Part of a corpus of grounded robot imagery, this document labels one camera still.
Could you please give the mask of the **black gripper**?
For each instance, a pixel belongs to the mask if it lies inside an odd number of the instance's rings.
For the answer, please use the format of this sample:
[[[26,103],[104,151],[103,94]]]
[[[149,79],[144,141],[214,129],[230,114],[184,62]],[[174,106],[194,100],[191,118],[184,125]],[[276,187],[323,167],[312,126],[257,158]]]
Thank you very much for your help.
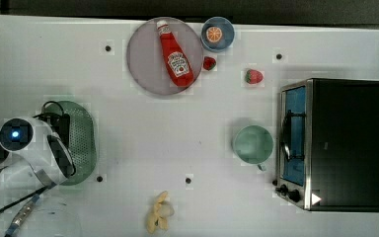
[[[62,143],[69,147],[70,115],[58,115],[56,113],[43,113],[35,116],[35,119],[47,122],[51,129],[58,134]]]

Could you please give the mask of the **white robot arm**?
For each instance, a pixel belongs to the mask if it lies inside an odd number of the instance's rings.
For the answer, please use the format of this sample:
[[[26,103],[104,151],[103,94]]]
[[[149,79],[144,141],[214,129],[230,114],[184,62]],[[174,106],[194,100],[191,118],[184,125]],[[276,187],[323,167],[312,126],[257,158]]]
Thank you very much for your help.
[[[35,117],[10,118],[0,126],[0,148],[8,157],[19,157],[21,166],[0,169],[5,178],[33,191],[0,208],[0,213],[18,203],[23,206],[0,237],[13,237],[33,212],[40,196],[66,182],[76,173],[69,149],[51,125]]]

